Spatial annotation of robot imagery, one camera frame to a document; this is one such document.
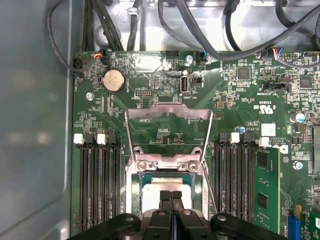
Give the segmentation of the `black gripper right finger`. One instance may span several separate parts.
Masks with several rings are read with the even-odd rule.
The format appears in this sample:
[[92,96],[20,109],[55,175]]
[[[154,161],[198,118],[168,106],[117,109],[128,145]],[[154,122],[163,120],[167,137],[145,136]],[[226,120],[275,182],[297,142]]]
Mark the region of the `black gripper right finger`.
[[285,240],[286,237],[238,217],[217,213],[210,220],[201,212],[186,209],[182,193],[171,193],[178,240]]

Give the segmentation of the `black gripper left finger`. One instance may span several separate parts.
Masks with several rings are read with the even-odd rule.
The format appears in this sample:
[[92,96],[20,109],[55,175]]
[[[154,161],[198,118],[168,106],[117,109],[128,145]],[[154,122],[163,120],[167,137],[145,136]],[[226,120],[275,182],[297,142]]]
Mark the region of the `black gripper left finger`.
[[123,213],[78,233],[71,240],[170,240],[173,204],[169,191],[160,192],[159,209],[148,210],[142,218]]

